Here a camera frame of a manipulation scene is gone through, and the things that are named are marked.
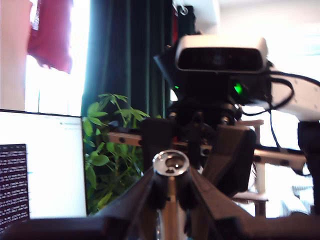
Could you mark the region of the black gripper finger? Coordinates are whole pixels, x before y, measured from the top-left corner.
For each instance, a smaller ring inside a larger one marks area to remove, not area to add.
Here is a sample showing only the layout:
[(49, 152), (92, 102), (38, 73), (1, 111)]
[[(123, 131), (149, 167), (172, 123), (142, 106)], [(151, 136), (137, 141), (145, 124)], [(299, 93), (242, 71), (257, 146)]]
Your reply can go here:
[(247, 126), (219, 125), (202, 172), (227, 196), (248, 189), (256, 147), (256, 133)]
[(143, 168), (146, 172), (153, 165), (156, 154), (172, 148), (175, 122), (164, 118), (148, 117), (140, 127)]
[(190, 211), (188, 235), (194, 240), (248, 240), (250, 214), (220, 192), (193, 167), (178, 187), (184, 210)]
[(166, 197), (155, 182), (153, 168), (125, 193), (101, 209), (95, 216), (103, 219), (104, 240), (155, 240), (157, 210)]

